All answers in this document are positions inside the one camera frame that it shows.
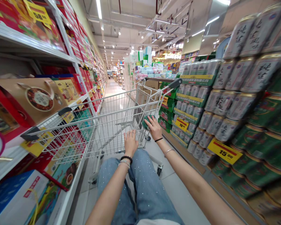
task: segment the hand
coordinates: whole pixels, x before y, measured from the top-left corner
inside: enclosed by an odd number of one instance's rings
[[[150,134],[152,135],[154,141],[162,138],[161,126],[159,125],[158,121],[153,116],[152,119],[150,116],[148,116],[148,119],[150,122],[145,119],[145,123],[150,128]]]
[[[133,157],[138,148],[138,141],[135,140],[136,130],[124,133],[125,155]]]

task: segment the shopping cart basket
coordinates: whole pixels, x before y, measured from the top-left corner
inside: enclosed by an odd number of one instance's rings
[[[171,82],[165,88],[152,89],[145,85],[147,80]],[[135,89],[79,104],[74,108],[66,107],[46,121],[33,127],[22,135],[32,143],[43,146],[57,164],[77,163],[90,157],[97,157],[96,172],[89,182],[95,183],[100,160],[106,154],[124,151],[124,132],[136,130],[139,148],[145,148],[150,139],[149,131],[141,122],[144,116],[155,115],[164,95],[182,83],[182,79],[146,78],[136,83]],[[150,156],[158,164],[160,175],[162,162]]]

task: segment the woman's right hand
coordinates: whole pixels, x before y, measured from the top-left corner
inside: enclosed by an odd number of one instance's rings
[[[152,118],[148,116],[148,119],[150,122],[145,119],[145,123],[150,128],[150,134],[152,135],[154,141],[162,138],[161,126],[159,125],[158,121],[154,118],[154,116],[152,116]]]

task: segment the sparkly blue jeans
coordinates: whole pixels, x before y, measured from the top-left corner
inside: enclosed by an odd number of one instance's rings
[[[134,183],[138,218],[136,218],[134,202],[125,180],[120,201],[111,224],[137,224],[141,219],[166,219],[184,224],[155,172],[148,153],[143,149],[137,149],[132,159],[133,164],[128,170],[128,174],[130,180]],[[102,164],[98,175],[98,198],[119,163],[118,159],[110,158]]]

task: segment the ceiling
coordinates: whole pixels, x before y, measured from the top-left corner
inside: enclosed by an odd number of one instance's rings
[[[192,3],[190,0],[158,0],[158,10],[161,15],[157,17],[157,20],[160,21],[155,21],[149,30],[146,30],[156,16],[156,1],[154,0],[100,0],[102,20],[99,20],[98,17],[96,0],[79,1],[82,7],[85,8],[86,16],[89,18],[89,25],[101,55],[104,56],[103,58],[105,58],[106,54],[108,67],[115,65],[123,57],[129,55],[132,47],[134,50],[140,50],[146,45],[151,45],[153,49],[159,50],[167,48],[172,39],[174,39],[173,42],[175,43],[183,42],[189,5],[191,4],[190,21],[197,21],[195,25],[194,23],[191,24],[190,30],[187,30],[187,34],[191,35],[202,29],[202,26],[205,27],[212,3],[212,0],[193,0]],[[121,4],[121,14],[119,14],[119,2]],[[274,2],[276,1],[231,0],[227,13],[223,17],[219,36],[210,38],[208,42],[213,43],[217,39],[222,41],[231,35],[234,26],[242,17],[260,12]],[[176,25],[168,24],[171,15],[174,17],[172,23]]]

